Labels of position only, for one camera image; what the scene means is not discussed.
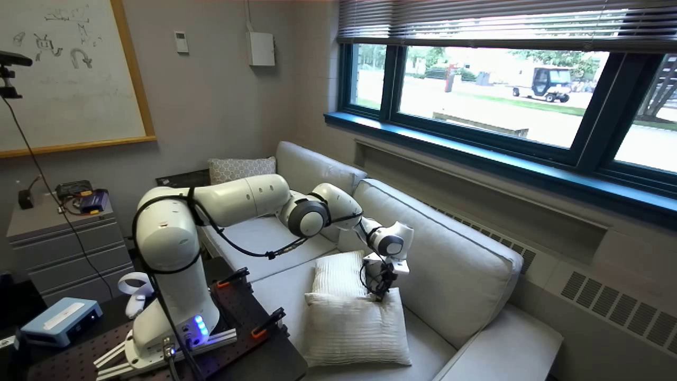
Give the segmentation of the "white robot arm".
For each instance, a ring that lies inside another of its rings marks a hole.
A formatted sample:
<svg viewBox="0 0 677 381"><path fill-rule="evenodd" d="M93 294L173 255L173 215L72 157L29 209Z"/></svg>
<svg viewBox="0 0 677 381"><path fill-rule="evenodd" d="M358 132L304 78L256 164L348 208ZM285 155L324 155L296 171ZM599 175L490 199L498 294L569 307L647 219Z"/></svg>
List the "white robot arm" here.
<svg viewBox="0 0 677 381"><path fill-rule="evenodd" d="M223 314L205 278L196 226L221 231L263 216L277 216L294 241L266 252L245 250L228 238L225 241L245 256L274 260L324 230L341 226L369 248L358 278L375 299L383 299L408 272L412 230L367 219L365 208L331 182L296 192L284 176L263 175L210 186L150 188L134 216L134 244L154 302L140 309L128 336L93 362L95 381L129 380L183 360L198 371L198 357L234 346L234 329L215 330Z"/></svg>

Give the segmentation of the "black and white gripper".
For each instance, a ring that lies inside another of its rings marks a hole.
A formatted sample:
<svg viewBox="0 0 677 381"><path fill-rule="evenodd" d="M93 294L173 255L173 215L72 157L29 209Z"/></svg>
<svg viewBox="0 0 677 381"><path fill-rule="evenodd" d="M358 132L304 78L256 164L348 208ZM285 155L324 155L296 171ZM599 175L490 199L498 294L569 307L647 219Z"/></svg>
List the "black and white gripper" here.
<svg viewBox="0 0 677 381"><path fill-rule="evenodd" d="M408 276L408 274L410 270L407 260L394 260L389 256L369 255L361 260L360 282L370 297L375 299L380 297L380 302L386 302L394 289L394 282L399 276Z"/></svg>

